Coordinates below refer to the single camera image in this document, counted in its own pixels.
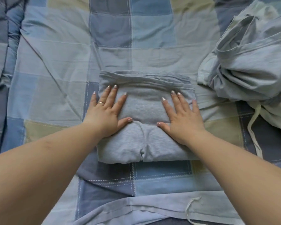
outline drawstring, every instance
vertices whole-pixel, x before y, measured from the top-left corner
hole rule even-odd
[[[248,124],[248,131],[249,131],[249,134],[250,134],[250,136],[251,136],[251,138],[253,140],[253,144],[255,146],[255,150],[256,150],[257,156],[260,157],[260,158],[263,158],[262,149],[261,149],[261,147],[259,146],[259,144],[258,144],[258,142],[256,140],[254,132],[252,131],[252,125],[256,121],[257,117],[259,116],[260,111],[261,111],[261,104],[260,104],[260,102],[258,102],[258,105],[255,108],[255,113],[252,116],[252,118],[251,118],[251,120],[250,120],[250,122]]]
[[[187,216],[187,220],[188,222],[190,222],[192,225],[206,225],[204,223],[195,223],[195,222],[192,222],[188,216],[188,210],[189,208],[191,207],[191,204],[195,201],[195,200],[200,200],[201,197],[196,197],[196,198],[192,198],[191,201],[187,204],[186,206],[186,209],[185,209],[185,213],[186,213],[186,216]]]

